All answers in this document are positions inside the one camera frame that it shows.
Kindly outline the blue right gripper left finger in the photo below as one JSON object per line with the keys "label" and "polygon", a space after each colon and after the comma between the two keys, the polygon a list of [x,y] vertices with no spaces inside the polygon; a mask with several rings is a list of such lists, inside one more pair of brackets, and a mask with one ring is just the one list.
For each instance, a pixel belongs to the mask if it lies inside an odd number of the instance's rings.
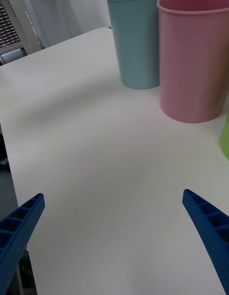
{"label": "blue right gripper left finger", "polygon": [[0,222],[0,294],[6,294],[19,261],[45,208],[39,193]]}

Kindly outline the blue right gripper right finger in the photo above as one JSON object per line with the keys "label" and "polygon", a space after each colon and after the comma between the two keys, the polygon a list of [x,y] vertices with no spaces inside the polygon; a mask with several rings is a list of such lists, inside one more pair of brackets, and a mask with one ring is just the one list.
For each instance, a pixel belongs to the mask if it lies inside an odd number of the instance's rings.
{"label": "blue right gripper right finger", "polygon": [[189,189],[182,204],[190,216],[213,263],[226,294],[229,294],[229,217]]}

